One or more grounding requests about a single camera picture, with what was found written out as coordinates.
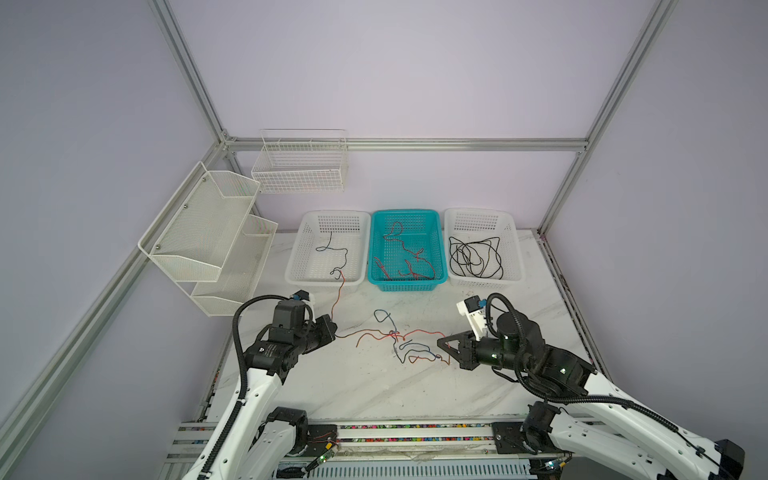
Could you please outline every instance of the teal plastic basket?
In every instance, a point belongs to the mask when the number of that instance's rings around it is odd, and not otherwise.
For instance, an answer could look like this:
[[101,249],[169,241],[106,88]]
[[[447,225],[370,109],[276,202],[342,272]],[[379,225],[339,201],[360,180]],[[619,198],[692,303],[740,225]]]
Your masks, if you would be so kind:
[[372,215],[368,250],[370,283],[384,292],[425,292],[434,290],[447,279],[437,212],[380,210]]

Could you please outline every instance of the marble surface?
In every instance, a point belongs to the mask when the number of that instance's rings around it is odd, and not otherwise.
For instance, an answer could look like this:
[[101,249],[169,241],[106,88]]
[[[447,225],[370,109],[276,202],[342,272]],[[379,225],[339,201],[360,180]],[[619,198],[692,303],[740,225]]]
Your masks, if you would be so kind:
[[[588,359],[533,233],[520,230],[518,235],[526,279],[501,293],[517,310],[541,326],[547,343]],[[289,296],[296,291],[283,279],[295,237],[295,233],[275,236],[256,295]],[[389,331],[389,326],[378,324],[373,317],[374,310],[384,309],[392,314],[401,333],[424,329],[438,330],[448,336],[469,330],[467,319],[458,314],[455,304],[469,296],[484,297],[490,292],[475,292],[448,282],[432,292],[382,292],[366,280],[355,293],[342,292],[334,309],[334,322],[339,326],[339,335],[365,328]],[[316,314],[329,313],[335,301],[336,293],[317,294]],[[244,348],[272,321],[274,306],[273,301],[259,302],[243,314],[240,337]],[[275,406],[304,409],[315,420],[450,419],[524,415],[528,413],[527,405],[534,401],[521,386],[497,377],[488,366],[468,371],[461,370],[455,361],[450,365],[427,360],[400,363],[392,350],[392,340],[376,341],[367,336],[356,348],[361,335],[337,339],[301,356],[298,365],[291,369]],[[437,348],[438,338],[426,333],[408,337],[448,358]],[[232,347],[212,398],[208,421],[220,419],[238,379]]]

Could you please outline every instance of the two-tier mesh organizer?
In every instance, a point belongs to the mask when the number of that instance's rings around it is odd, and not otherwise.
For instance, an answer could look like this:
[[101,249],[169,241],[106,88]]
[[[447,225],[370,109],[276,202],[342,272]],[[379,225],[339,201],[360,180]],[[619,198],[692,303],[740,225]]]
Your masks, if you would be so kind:
[[256,290],[277,223],[251,214],[259,182],[200,168],[165,230],[149,229],[139,249],[208,316],[231,316]]
[[264,194],[343,192],[349,166],[344,130],[262,130],[251,175]]

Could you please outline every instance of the white wire basket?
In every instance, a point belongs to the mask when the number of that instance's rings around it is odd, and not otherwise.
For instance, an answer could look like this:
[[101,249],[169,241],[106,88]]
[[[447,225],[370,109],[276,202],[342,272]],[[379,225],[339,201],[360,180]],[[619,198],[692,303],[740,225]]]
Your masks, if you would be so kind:
[[304,215],[286,268],[286,281],[311,293],[345,293],[366,278],[371,216],[351,210],[319,210]]
[[144,245],[149,232],[139,241],[139,248],[177,283],[219,280],[259,191],[259,182],[248,177],[203,169],[154,245]]
[[198,283],[190,295],[208,316],[232,316],[253,297],[275,232],[277,223],[255,215],[246,217],[219,280]]
[[251,175],[265,194],[343,192],[349,158],[344,130],[262,130]]
[[[481,272],[481,264],[473,267],[473,270],[476,273],[482,273],[482,276],[490,277],[478,278],[469,273],[468,267],[462,268],[460,265],[460,263],[466,263],[466,258],[462,255],[459,242],[481,242],[487,239],[492,239],[487,243],[498,251],[501,262],[497,263],[493,250],[482,245],[473,246],[475,253],[471,261],[479,263],[479,259],[482,258],[487,265],[485,272]],[[448,264],[448,278],[452,285],[503,289],[525,279],[525,266],[518,242],[518,231],[512,215],[506,212],[478,208],[449,208],[445,211],[443,242]]]

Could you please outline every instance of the plastic basket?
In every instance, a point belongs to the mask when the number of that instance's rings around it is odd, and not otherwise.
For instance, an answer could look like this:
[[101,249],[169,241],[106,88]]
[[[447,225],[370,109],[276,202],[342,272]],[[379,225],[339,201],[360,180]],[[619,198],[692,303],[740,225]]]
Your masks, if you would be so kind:
[[293,242],[286,281],[311,293],[337,291],[342,285],[334,270],[344,273],[345,293],[357,290],[366,277],[371,216],[351,210],[320,210],[304,215]]
[[190,297],[208,315],[232,316],[253,297],[277,223],[248,215],[217,282],[197,283]]
[[437,212],[380,210],[371,222],[370,283],[385,292],[429,291],[448,279]]
[[[515,221],[512,219],[512,215],[496,210],[449,208],[445,211],[444,237],[448,275],[452,285],[502,289],[525,278],[525,268],[520,252],[520,243],[518,242],[518,231],[515,229]],[[451,247],[450,237],[465,243],[479,242],[488,238],[498,237],[497,251],[502,259],[501,264],[504,274],[501,275],[501,271],[499,271],[501,278],[499,276],[496,278],[476,278],[461,275],[461,269],[456,262],[451,260],[451,257],[455,255],[456,246]]]
[[344,130],[262,130],[251,175],[265,194],[343,192],[349,159]]
[[174,282],[216,282],[258,191],[248,177],[204,170],[158,240],[144,245],[147,232],[139,247]]

